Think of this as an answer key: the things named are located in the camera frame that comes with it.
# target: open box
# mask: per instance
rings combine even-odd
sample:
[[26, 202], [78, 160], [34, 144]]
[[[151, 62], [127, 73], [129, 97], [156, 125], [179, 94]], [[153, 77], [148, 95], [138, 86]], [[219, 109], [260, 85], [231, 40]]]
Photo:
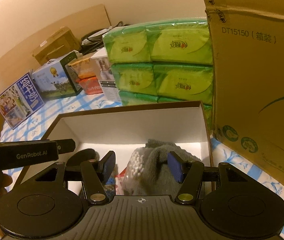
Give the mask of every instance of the open box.
[[[136, 148], [148, 139], [173, 142], [213, 166], [210, 138], [203, 105], [200, 101], [121, 106], [60, 114], [42, 139], [72, 138], [76, 149], [59, 155], [67, 160], [76, 152], [92, 148], [100, 159], [110, 150], [116, 154], [118, 172], [123, 171]], [[24, 167], [15, 185], [26, 181], [54, 162]], [[81, 184], [69, 183], [75, 193]]]

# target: stacked tissue packs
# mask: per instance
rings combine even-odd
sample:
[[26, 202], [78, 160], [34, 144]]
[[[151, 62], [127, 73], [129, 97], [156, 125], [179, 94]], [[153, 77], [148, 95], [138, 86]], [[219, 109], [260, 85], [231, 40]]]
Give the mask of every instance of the stacked tissue packs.
[[116, 27], [103, 42], [123, 105], [201, 100], [211, 127], [214, 74], [206, 20]]
[[206, 20], [178, 19], [117, 27], [103, 36], [109, 60], [212, 64]]

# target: metal pivot screw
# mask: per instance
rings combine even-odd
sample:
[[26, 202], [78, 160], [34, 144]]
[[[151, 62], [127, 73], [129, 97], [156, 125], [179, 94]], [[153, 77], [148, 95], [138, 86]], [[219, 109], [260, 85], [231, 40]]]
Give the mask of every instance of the metal pivot screw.
[[191, 201], [193, 199], [193, 196], [188, 193], [183, 193], [183, 194], [178, 195], [178, 199], [183, 202], [186, 202], [186, 201]]
[[96, 194], [91, 195], [90, 199], [92, 199], [94, 202], [99, 202], [99, 201], [105, 200], [106, 196], [101, 193], [96, 193]]

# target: blue checkered bedsheet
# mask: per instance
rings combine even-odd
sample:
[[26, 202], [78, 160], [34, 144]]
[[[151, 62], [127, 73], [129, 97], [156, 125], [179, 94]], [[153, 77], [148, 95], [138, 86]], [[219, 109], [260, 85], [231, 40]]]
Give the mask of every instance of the blue checkered bedsheet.
[[[29, 119], [20, 124], [15, 130], [12, 130], [9, 125], [5, 123], [1, 132], [0, 141], [12, 142], [39, 140], [58, 114], [115, 107], [119, 105], [120, 103], [107, 101], [103, 94], [88, 96], [83, 91], [76, 97], [52, 100], [47, 102], [45, 106], [33, 114]], [[284, 199], [284, 186], [278, 181], [219, 141], [211, 139], [211, 143], [214, 163], [231, 163]], [[16, 168], [4, 172], [12, 176], [14, 184], [21, 170], [22, 168]], [[7, 187], [8, 191], [12, 189], [13, 184]], [[281, 237], [284, 238], [284, 228], [282, 230]]]

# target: orange box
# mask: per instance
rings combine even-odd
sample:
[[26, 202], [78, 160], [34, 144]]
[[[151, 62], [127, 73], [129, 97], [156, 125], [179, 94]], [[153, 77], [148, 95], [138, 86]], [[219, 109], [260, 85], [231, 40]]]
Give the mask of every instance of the orange box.
[[97, 77], [78, 79], [77, 83], [83, 88], [87, 95], [103, 93]]

